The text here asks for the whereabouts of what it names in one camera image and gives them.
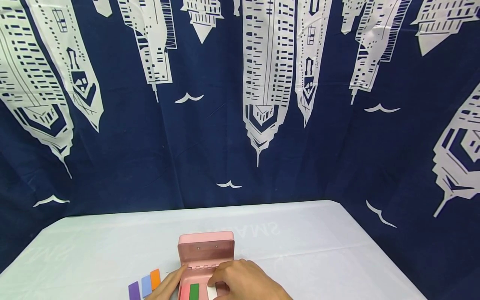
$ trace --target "box hinge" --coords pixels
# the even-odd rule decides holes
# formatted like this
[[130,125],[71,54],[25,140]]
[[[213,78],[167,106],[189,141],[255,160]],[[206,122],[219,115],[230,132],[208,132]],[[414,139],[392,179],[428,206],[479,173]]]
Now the box hinge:
[[214,269],[216,267],[218,267],[217,264],[207,264],[207,265],[197,265],[195,267],[189,266],[188,268],[192,270],[203,270],[203,269]]

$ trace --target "box lid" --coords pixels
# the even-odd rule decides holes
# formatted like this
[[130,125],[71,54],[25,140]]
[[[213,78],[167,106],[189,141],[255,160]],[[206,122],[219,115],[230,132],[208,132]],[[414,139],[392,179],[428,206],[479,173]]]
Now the box lid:
[[218,265],[233,260],[235,241],[233,232],[184,234],[178,244],[180,263],[190,267]]

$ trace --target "pink box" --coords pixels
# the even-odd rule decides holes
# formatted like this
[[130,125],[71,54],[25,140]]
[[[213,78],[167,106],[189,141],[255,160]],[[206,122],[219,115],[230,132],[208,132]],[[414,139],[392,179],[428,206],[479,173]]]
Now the pink box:
[[[188,264],[180,280],[178,300],[189,300],[191,284],[200,285],[198,300],[208,300],[208,280],[219,264],[233,260],[233,232],[184,234],[179,238],[178,249],[181,265]],[[216,290],[218,296],[228,294],[226,284],[217,284]]]

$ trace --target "white building print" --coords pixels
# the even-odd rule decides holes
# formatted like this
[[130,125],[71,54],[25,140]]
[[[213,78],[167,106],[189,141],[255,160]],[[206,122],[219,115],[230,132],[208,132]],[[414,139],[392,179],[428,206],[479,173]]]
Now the white building print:
[[292,89],[295,0],[245,1],[243,120],[257,152],[283,124]]
[[104,17],[110,17],[112,15],[112,8],[110,7],[109,0],[93,0],[93,4],[95,5],[97,13]]
[[135,32],[145,78],[156,94],[157,84],[172,83],[167,49],[176,49],[170,0],[118,0],[123,22]]
[[389,62],[411,0],[343,0],[342,33],[351,31],[353,21],[365,5],[355,40],[360,44],[350,80],[352,101],[357,91],[370,92],[380,62]]
[[190,24],[202,44],[210,30],[216,27],[216,20],[223,19],[219,0],[183,0],[180,10],[190,15]]
[[422,56],[450,35],[457,34],[464,22],[478,21],[480,0],[423,0],[416,34]]
[[457,110],[433,151],[436,183],[445,193],[433,215],[437,217],[455,197],[471,199],[480,193],[480,84]]
[[20,0],[0,8],[0,98],[20,125],[65,164],[73,123],[61,86]]
[[73,104],[99,131],[100,86],[85,49],[71,0],[26,0],[40,37]]
[[307,126],[313,110],[331,5],[332,0],[298,2],[295,92],[303,126]]

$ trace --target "blue curtain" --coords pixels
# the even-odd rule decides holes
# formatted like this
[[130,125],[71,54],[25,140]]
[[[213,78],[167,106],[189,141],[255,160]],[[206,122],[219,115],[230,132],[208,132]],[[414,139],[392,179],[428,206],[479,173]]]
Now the blue curtain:
[[480,0],[0,0],[0,269],[66,216],[331,199],[480,294]]

